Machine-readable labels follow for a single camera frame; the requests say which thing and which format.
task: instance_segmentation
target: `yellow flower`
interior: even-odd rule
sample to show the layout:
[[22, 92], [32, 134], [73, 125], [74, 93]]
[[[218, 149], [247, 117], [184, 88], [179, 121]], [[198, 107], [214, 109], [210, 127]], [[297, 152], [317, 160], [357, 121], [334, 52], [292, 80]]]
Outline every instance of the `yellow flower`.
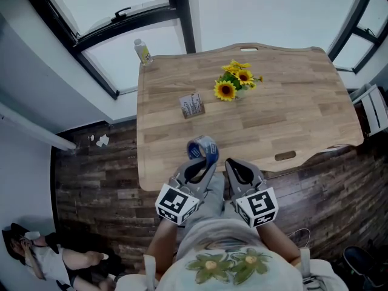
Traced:
[[237, 89], [230, 81], [216, 81], [214, 92], [214, 95], [220, 100], [232, 101], [236, 97]]
[[240, 81], [240, 84], [251, 84], [253, 83], [253, 74], [249, 70], [238, 70], [234, 75]]
[[250, 64], [246, 63], [246, 64], [240, 64], [239, 62], [236, 62], [234, 59], [232, 59], [232, 61], [230, 62], [231, 65], [233, 66], [237, 66], [237, 67], [240, 67], [240, 68], [248, 68], [250, 67]]
[[233, 75], [239, 70], [239, 68], [236, 68], [232, 65], [224, 65], [224, 66], [222, 66], [222, 69], [224, 69], [225, 71], [227, 71]]

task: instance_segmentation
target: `plastic bottle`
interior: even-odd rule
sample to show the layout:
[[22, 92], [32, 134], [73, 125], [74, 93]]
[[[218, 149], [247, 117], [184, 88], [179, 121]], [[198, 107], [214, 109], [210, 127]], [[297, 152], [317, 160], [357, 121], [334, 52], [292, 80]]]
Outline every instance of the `plastic bottle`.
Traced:
[[133, 48], [137, 52], [142, 64], [143, 65], [151, 64], [152, 57], [150, 52], [148, 51], [146, 44], [143, 41], [141, 41], [141, 39], [136, 39], [133, 43], [135, 43], [135, 46]]

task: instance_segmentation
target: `black hair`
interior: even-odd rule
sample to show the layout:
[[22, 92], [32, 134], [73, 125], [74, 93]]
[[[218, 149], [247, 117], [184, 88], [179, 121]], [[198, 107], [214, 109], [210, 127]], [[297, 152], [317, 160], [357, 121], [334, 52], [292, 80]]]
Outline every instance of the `black hair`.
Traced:
[[21, 239], [20, 234], [12, 232], [12, 230], [2, 230], [1, 232], [2, 232], [2, 237], [4, 239], [5, 248], [7, 249], [8, 254], [12, 258], [19, 260], [21, 264], [25, 265], [25, 258], [20, 254], [16, 253], [15, 251], [13, 251], [11, 246], [11, 239], [20, 241]]

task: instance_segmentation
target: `white t-shirt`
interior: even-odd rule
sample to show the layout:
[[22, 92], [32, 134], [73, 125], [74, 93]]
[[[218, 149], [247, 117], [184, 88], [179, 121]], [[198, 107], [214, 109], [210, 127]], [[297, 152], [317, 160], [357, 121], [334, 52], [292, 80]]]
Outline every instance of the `white t-shirt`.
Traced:
[[[329, 263], [319, 261], [330, 267]], [[329, 272], [343, 284], [331, 267]], [[176, 262], [163, 275], [156, 290], [220, 289], [303, 291], [303, 279], [296, 267], [259, 240], [255, 229], [236, 219], [213, 219], [190, 230], [178, 249]], [[146, 276], [120, 278], [116, 291], [129, 290], [147, 290]]]
[[[46, 279], [58, 280], [62, 284], [70, 285], [69, 275], [62, 259], [63, 248], [58, 247], [58, 254], [56, 254], [50, 247], [36, 247], [31, 248], [33, 257], [38, 263], [44, 277]], [[28, 271], [35, 276], [32, 264], [28, 258], [25, 258], [25, 265]]]

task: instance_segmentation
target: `wooden floor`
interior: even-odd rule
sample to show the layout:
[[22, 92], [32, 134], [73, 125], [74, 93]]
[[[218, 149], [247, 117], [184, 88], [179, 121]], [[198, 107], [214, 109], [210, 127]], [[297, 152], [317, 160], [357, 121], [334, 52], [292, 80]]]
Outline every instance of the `wooden floor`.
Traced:
[[[109, 144], [98, 147], [96, 140], [104, 134]], [[100, 235], [121, 256], [126, 272], [136, 272], [159, 223], [158, 192], [145, 192], [138, 182], [136, 121], [62, 136], [77, 149], [54, 156], [58, 231]], [[379, 134], [357, 148], [321, 153], [301, 167], [265, 173], [278, 198], [276, 223], [286, 234], [310, 229], [314, 258], [332, 261], [346, 246], [365, 246], [368, 239], [376, 246], [388, 243], [387, 156], [388, 136]], [[308, 232], [292, 238], [302, 247]]]

